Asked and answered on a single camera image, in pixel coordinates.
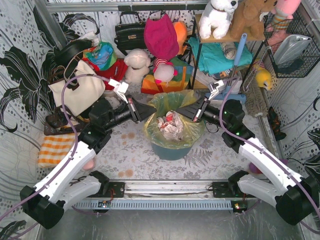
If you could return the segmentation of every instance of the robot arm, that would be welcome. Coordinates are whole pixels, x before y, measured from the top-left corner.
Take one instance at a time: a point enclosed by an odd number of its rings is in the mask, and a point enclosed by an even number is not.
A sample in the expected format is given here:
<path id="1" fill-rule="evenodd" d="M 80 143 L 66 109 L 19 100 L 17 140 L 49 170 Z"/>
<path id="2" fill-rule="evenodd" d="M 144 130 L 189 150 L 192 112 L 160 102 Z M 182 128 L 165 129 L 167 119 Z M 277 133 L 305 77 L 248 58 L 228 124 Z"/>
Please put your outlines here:
<path id="1" fill-rule="evenodd" d="M 221 127 L 219 121 L 220 110 L 210 105 L 210 99 L 213 99 L 217 95 L 217 88 L 221 86 L 219 82 L 210 84 L 211 95 L 209 98 L 202 97 L 196 103 L 181 107 L 176 111 L 193 122 L 206 120 Z M 254 163 L 272 184 L 261 181 L 242 170 L 236 172 L 228 179 L 229 188 L 234 194 L 250 194 L 269 203 L 276 208 L 279 215 L 287 223 L 296 225 L 312 213 L 314 209 L 306 195 L 295 182 L 263 152 L 268 153 L 269 156 L 282 165 L 308 191 L 316 205 L 319 206 L 317 181 L 312 177 L 303 178 L 272 155 L 242 123 L 244 116 L 245 112 L 239 101 L 230 99 L 225 103 L 222 114 L 224 127 L 231 133 L 259 146 L 262 148 L 262 151 L 257 150 L 247 142 L 230 136 L 226 132 L 222 134 L 223 141 L 228 147 Z"/>
<path id="2" fill-rule="evenodd" d="M 109 178 L 99 171 L 91 172 L 84 180 L 72 186 L 69 186 L 69 182 L 107 144 L 111 138 L 112 128 L 127 120 L 141 122 L 156 112 L 155 108 L 137 102 L 130 95 L 122 94 L 121 98 L 123 102 L 117 109 L 113 109 L 104 98 L 97 100 L 89 113 L 90 124 L 79 135 L 76 152 L 66 167 L 63 168 L 75 146 L 48 176 L 33 188 L 25 186 L 20 191 L 20 198 L 24 200 L 45 187 L 38 195 L 24 203 L 22 208 L 46 229 L 55 226 L 64 211 L 83 198 L 97 193 L 104 196 L 109 190 Z"/>

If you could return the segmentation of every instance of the teal cloth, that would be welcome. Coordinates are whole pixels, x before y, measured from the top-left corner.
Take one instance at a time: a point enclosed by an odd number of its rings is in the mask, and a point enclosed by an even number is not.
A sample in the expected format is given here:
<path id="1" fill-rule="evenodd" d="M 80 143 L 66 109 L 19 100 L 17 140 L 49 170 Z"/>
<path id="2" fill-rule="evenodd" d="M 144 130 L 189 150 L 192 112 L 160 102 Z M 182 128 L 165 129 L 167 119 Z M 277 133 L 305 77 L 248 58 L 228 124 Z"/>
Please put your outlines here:
<path id="1" fill-rule="evenodd" d="M 194 57 L 198 56 L 199 40 L 195 37 L 190 37 L 189 44 L 192 47 Z M 239 66 L 248 65 L 253 57 L 244 46 L 240 58 Z M 209 75 L 217 74 L 225 70 L 231 69 L 234 66 L 234 60 L 226 59 L 224 52 L 221 49 L 220 43 L 203 43 L 198 68 L 201 72 L 209 73 Z"/>

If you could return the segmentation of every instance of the yellow plastic bag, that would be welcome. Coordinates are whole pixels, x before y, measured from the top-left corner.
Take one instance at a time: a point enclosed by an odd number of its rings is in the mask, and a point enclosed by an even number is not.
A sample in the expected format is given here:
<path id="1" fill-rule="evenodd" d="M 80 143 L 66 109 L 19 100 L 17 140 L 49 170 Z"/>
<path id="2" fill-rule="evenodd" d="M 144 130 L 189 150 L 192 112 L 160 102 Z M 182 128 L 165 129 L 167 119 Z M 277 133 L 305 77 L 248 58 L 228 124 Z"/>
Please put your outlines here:
<path id="1" fill-rule="evenodd" d="M 169 141 L 165 139 L 158 128 L 157 118 L 163 117 L 167 112 L 180 107 L 193 104 L 197 101 L 193 90 L 183 90 L 169 93 L 158 93 L 154 95 L 153 99 L 148 103 L 150 106 L 156 108 L 156 112 L 149 117 L 144 124 L 144 134 L 151 141 L 160 147 L 166 149 L 184 149 L 190 148 L 205 131 L 205 124 L 203 121 L 194 123 L 190 119 L 179 114 L 183 123 L 183 140 Z"/>

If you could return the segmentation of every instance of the black handbag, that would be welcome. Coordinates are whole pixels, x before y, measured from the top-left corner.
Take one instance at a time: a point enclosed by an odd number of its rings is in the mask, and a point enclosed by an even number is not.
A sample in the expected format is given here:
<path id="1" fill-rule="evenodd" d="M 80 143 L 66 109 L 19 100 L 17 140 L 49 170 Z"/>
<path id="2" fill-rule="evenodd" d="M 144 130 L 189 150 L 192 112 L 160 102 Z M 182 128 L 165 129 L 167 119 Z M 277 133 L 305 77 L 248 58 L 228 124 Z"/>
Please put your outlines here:
<path id="1" fill-rule="evenodd" d="M 123 15 L 136 15 L 138 22 L 122 24 Z M 120 14 L 120 23 L 114 27 L 116 35 L 114 42 L 124 55 L 127 55 L 126 50 L 147 48 L 144 39 L 145 26 L 136 11 L 124 11 Z"/>

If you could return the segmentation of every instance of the stuffed dog toy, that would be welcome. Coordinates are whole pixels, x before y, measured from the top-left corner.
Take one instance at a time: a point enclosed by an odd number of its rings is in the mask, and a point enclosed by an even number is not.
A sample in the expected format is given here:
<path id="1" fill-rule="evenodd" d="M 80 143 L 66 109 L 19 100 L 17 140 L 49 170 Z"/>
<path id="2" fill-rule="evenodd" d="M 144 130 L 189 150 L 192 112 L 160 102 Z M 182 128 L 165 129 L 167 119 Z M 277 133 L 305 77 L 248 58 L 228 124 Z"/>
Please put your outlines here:
<path id="1" fill-rule="evenodd" d="M 202 13 L 200 25 L 200 37 L 208 39 L 211 35 L 211 27 L 215 28 L 213 37 L 223 38 L 229 29 L 233 13 L 238 7 L 238 0 L 210 0 Z"/>
<path id="2" fill-rule="evenodd" d="M 239 39 L 245 27 L 250 27 L 251 34 L 256 39 L 264 38 L 263 16 L 270 12 L 277 0 L 245 0 L 233 14 L 231 36 Z"/>
<path id="3" fill-rule="evenodd" d="M 144 76 L 149 73 L 151 60 L 144 50 L 137 48 L 124 57 L 124 63 L 128 66 L 125 72 L 125 81 L 140 84 Z"/>

